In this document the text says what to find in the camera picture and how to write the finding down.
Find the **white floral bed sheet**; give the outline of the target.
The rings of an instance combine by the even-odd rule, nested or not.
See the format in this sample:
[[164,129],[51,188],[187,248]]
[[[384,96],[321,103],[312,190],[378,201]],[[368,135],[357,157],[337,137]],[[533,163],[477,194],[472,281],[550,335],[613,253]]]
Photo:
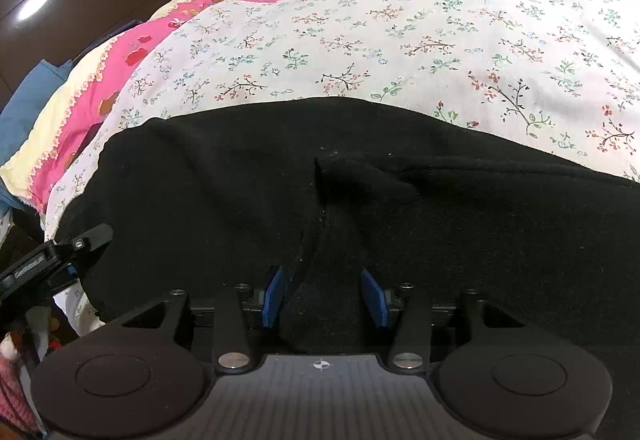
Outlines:
[[152,118],[347,96],[639,177],[631,0],[226,1],[166,37],[56,182],[55,234],[107,140]]

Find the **black pants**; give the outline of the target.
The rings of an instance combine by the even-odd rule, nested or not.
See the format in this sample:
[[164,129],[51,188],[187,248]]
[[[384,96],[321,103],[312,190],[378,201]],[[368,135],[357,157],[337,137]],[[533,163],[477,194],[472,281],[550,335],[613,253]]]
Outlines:
[[603,439],[639,434],[639,187],[402,108],[310,99],[153,118],[110,137],[56,238],[114,232],[81,284],[109,321],[173,288],[198,299],[273,267],[286,352],[356,352],[359,281],[440,302],[481,290],[598,356]]

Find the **blue cloth beside bed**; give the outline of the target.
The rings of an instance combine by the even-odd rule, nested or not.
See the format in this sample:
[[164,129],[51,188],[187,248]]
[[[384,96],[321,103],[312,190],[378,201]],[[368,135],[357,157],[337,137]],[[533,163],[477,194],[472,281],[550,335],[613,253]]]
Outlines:
[[73,61],[55,66],[41,60],[22,80],[1,112],[1,163],[5,164],[26,141],[50,97],[66,82]]

